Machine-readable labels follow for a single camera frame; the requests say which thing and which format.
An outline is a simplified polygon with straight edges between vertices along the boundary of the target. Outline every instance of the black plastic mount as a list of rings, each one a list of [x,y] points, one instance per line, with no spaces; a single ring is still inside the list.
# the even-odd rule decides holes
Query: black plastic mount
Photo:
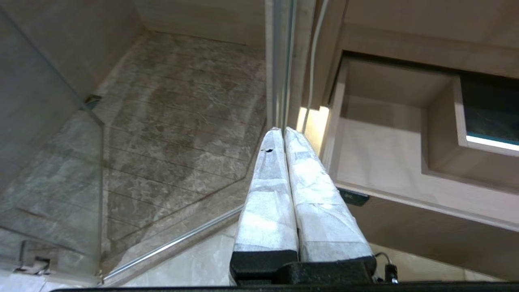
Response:
[[[265,284],[369,284],[375,257],[337,262],[298,262],[294,250],[235,251],[230,275],[238,286]]]

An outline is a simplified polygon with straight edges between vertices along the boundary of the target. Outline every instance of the glass panel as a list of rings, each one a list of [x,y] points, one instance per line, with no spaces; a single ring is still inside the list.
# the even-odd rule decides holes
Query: glass panel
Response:
[[[290,99],[290,75],[294,43],[295,2],[273,2],[272,101],[273,124],[284,129]]]
[[[102,127],[3,11],[0,31],[0,259],[94,276]]]

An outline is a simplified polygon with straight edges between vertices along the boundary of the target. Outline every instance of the glass shower door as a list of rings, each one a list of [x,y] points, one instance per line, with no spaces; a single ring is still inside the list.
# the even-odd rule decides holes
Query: glass shower door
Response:
[[[98,282],[102,126],[0,10],[0,262]]]

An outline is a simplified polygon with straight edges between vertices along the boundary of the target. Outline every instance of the white floor tile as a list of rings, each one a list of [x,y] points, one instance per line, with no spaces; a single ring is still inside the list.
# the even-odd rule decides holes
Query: white floor tile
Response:
[[[238,222],[220,231],[220,233],[234,237],[236,235],[236,230],[238,230]]]
[[[227,286],[233,244],[216,234],[123,286]]]
[[[0,275],[0,292],[39,292],[45,278],[24,274]]]

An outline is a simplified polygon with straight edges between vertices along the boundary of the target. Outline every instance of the shower enclosure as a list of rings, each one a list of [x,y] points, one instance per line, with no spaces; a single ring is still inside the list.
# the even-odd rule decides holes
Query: shower enclosure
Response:
[[[237,220],[297,2],[32,2],[0,0],[1,268],[117,281]]]

